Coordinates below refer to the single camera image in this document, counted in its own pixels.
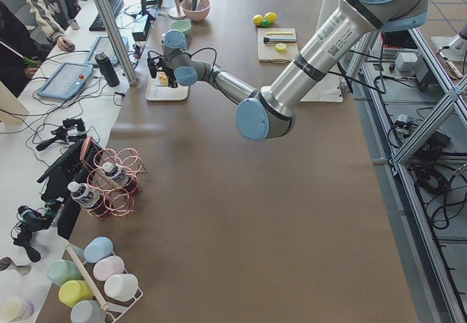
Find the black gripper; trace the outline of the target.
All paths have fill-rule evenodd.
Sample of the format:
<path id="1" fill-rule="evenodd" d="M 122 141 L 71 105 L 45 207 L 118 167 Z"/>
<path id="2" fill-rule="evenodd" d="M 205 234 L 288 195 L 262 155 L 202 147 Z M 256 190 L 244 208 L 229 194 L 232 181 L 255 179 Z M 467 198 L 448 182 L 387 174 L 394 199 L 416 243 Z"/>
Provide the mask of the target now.
<path id="1" fill-rule="evenodd" d="M 151 77 L 157 77 L 158 73 L 164 73 L 168 77 L 168 85 L 170 88 L 178 87 L 177 80 L 174 76 L 174 71 L 169 67 L 162 55 L 157 57 L 147 56 L 147 66 L 150 70 Z"/>

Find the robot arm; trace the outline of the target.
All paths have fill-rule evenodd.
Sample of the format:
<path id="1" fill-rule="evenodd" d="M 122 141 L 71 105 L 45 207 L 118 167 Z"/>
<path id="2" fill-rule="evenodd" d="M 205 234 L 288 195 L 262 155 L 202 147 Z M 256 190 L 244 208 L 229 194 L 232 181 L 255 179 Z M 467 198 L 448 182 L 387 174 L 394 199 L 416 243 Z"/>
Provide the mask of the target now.
<path id="1" fill-rule="evenodd" d="M 428 0 L 339 0 L 331 16 L 269 86 L 256 90 L 215 63 L 195 61 L 186 49 L 186 37 L 167 31 L 163 53 L 148 66 L 154 77 L 161 69 L 170 85 L 209 83 L 237 104 L 236 128 L 249 140 L 277 138 L 295 122 L 299 101 L 367 33 L 403 31 L 421 26 Z"/>

